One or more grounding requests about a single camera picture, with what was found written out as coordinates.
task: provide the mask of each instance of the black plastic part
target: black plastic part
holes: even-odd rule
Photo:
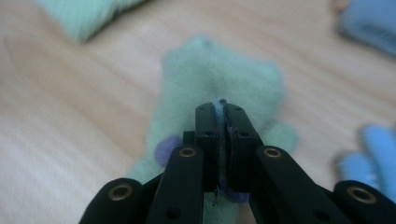
[[[266,191],[278,213],[278,223],[351,223],[285,150],[259,147],[255,158],[257,188]],[[262,210],[253,212],[255,217],[266,215]]]
[[[249,205],[257,224],[279,223],[279,213],[259,181],[253,181]]]
[[[396,223],[396,204],[361,182],[339,182],[334,187],[333,197],[354,223]]]
[[[139,213],[144,220],[146,220],[151,204],[154,200],[155,192],[157,191],[158,186],[160,185],[162,174],[157,175],[157,177],[151,179],[149,182],[143,185],[142,196],[139,204]]]
[[[226,146],[228,185],[234,191],[249,192],[254,177],[254,152],[263,143],[244,109],[231,104],[224,104],[223,109],[228,133]]]
[[[173,150],[146,223],[202,223],[203,165],[200,148],[186,145]]]
[[[195,143],[195,132],[184,132],[183,133],[183,145],[194,145]]]
[[[135,180],[120,178],[108,182],[90,202],[79,223],[144,223],[145,217],[139,207],[141,196],[142,185]]]
[[[212,103],[195,109],[195,142],[204,153],[204,191],[211,192],[219,184],[219,130],[216,109]]]

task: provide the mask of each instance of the metal screw head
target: metal screw head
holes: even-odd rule
[[[132,186],[129,184],[119,184],[108,192],[108,198],[112,201],[121,201],[132,194]]]
[[[367,189],[362,189],[359,187],[348,187],[346,192],[356,201],[361,203],[376,203],[376,197]]]
[[[196,154],[196,151],[191,147],[184,147],[182,148],[178,154],[182,157],[193,157]]]
[[[276,150],[274,148],[266,148],[263,153],[267,156],[267,157],[271,157],[271,158],[281,158],[282,157],[282,152],[280,152],[279,150]]]

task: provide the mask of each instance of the wooden floor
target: wooden floor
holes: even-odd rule
[[[279,65],[293,158],[332,189],[357,129],[396,115],[396,60],[335,23],[329,1],[151,0],[80,44],[33,0],[0,1],[0,223],[78,223],[144,153],[162,58],[194,35]]]

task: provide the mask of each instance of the plush toy paw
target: plush toy paw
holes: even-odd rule
[[[379,125],[362,129],[365,152],[345,155],[339,161],[343,180],[357,180],[396,202],[396,136],[395,132]]]

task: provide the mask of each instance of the blue fabric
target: blue fabric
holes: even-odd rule
[[[396,1],[353,0],[340,17],[340,32],[396,57]]]
[[[341,178],[370,185],[396,202],[395,133],[370,125],[362,130],[361,137],[366,151],[348,154],[340,160]]]
[[[396,202],[396,138],[393,132],[381,126],[368,126],[363,140],[375,161],[380,187],[385,195]]]
[[[343,180],[357,180],[379,189],[375,166],[367,155],[362,153],[350,153],[343,157],[338,164]]]

